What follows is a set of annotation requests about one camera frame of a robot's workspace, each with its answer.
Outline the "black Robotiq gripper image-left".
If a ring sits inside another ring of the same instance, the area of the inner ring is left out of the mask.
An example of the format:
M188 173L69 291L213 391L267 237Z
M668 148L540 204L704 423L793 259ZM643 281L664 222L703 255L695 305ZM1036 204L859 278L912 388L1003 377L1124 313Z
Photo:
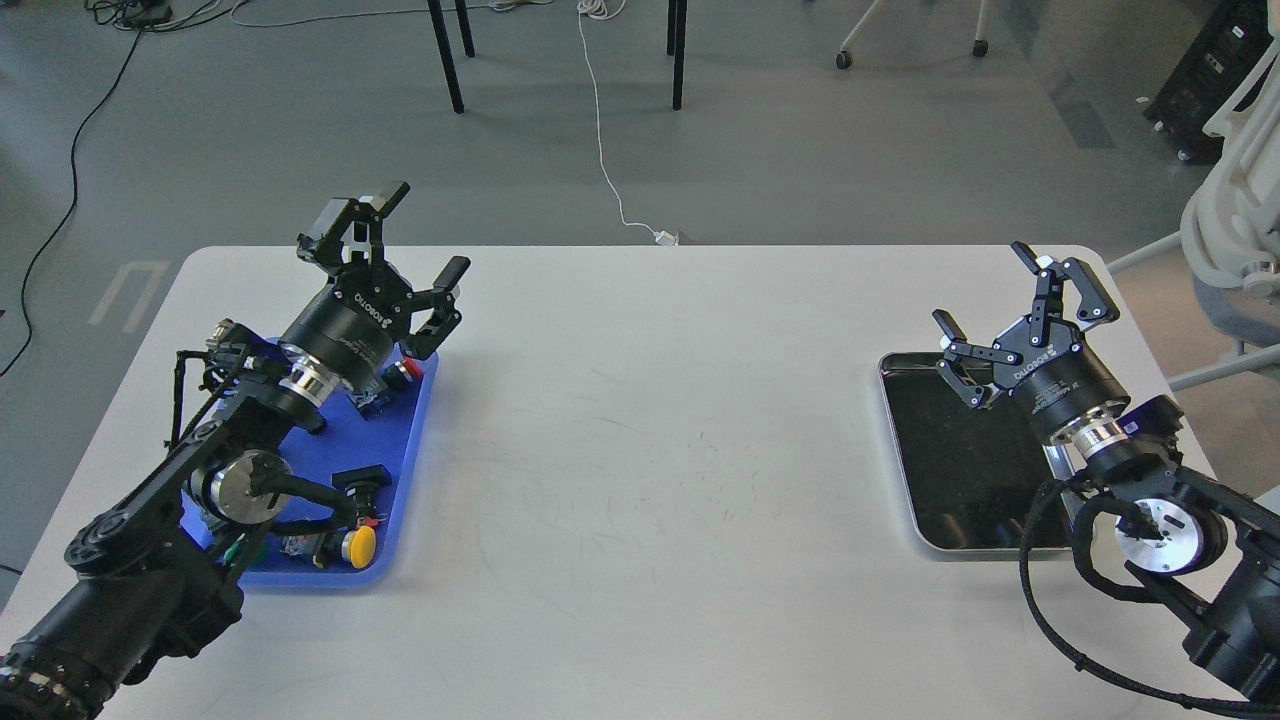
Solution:
M311 229L297 237L297 258L323 269L328 279L284 331L283 343L312 356L357 392L370 386L397 340L404 356L426 360L462 319L456 288L470 258L453 256L430 290L416 292L387 263L381 223L410 191L401 181L381 195L332 199ZM344 260L348 228L355 228L353 243L367 249ZM420 329L406 334L408 319L426 310L430 316Z

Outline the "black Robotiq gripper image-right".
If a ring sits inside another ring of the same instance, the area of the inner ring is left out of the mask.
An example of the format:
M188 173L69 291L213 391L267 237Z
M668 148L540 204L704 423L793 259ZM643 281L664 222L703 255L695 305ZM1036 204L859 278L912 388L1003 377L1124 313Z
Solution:
M1030 313L996 338L996 348L970 343L948 311L933 310L943 333L937 369L969 409L987 409L1004 389L1027 414L1037 441L1064 445L1061 430L1078 418L1097 407L1117 415L1132 401L1083 336L1093 325L1117 320L1120 310L1083 260L1036 255L1019 241L1010 249L1037 275ZM1074 284L1079 295L1071 318L1064 313L1066 284ZM997 387L973 379L970 370L979 368L993 370Z

